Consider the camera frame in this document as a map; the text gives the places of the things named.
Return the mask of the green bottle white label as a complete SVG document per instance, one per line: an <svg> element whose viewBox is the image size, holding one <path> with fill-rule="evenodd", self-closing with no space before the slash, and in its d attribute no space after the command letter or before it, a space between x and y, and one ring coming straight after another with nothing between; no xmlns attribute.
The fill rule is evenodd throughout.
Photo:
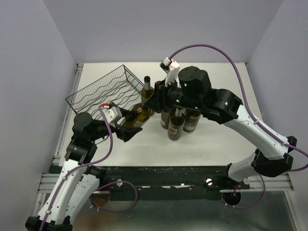
<svg viewBox="0 0 308 231"><path fill-rule="evenodd" d="M141 128L151 117L151 110L143 103L135 104L121 122L122 127Z"/></svg>

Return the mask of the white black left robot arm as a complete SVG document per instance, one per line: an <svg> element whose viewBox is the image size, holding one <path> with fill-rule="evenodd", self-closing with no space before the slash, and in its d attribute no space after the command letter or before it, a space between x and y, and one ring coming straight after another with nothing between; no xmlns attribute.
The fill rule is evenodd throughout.
<svg viewBox="0 0 308 231"><path fill-rule="evenodd" d="M113 134L123 141L129 141L142 129L125 127L117 122L137 115L117 105L99 106L102 120L93 119L88 112L74 117L73 136L66 149L65 161L59 178L42 209L29 217L25 227L29 231L71 231L74 220L95 190L102 190L106 184L106 171L97 166L107 159L113 148ZM108 137L110 147L106 156L92 161L97 150L96 140Z"/></svg>

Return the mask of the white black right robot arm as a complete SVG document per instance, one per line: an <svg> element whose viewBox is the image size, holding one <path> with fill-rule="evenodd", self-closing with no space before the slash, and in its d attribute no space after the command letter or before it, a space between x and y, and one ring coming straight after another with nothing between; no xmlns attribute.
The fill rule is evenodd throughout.
<svg viewBox="0 0 308 231"><path fill-rule="evenodd" d="M253 120L243 101L227 89L214 89L208 73L195 66L179 71L178 80L155 83L154 93L145 107L156 113L173 107L199 111L208 120L223 124L250 141L256 150L249 157L231 163L221 177L222 185L233 188L243 179L256 174L276 177L292 168L290 156L296 138L284 137L260 120Z"/></svg>

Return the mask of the green bottle brown label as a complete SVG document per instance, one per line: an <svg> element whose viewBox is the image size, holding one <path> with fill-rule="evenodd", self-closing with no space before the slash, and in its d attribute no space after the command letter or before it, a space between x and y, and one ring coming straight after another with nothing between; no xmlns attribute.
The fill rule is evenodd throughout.
<svg viewBox="0 0 308 231"><path fill-rule="evenodd" d="M170 116L168 123L168 137L176 141L180 138L183 126L185 123L185 115L183 113L183 109L177 107L175 113Z"/></svg>

